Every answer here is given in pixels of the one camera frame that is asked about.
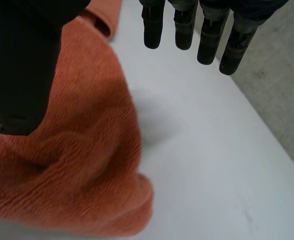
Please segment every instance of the floor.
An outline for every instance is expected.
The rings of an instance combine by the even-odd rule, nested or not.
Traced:
[[[197,18],[199,32],[201,11]],[[230,14],[218,59],[232,22]],[[232,78],[294,161],[294,0],[260,27]]]

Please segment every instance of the orange towel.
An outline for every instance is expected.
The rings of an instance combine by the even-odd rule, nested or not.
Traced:
[[[120,3],[93,0],[63,28],[43,123],[28,137],[0,135],[0,219],[88,236],[131,236],[150,220],[136,112],[96,29],[115,32]]]

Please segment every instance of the white table surface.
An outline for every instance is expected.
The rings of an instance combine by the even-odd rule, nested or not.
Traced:
[[[143,45],[141,10],[123,1],[112,41],[155,190],[153,218],[134,239],[294,240],[294,163],[218,62],[197,62],[197,34],[190,50],[176,48],[172,6],[156,50]]]

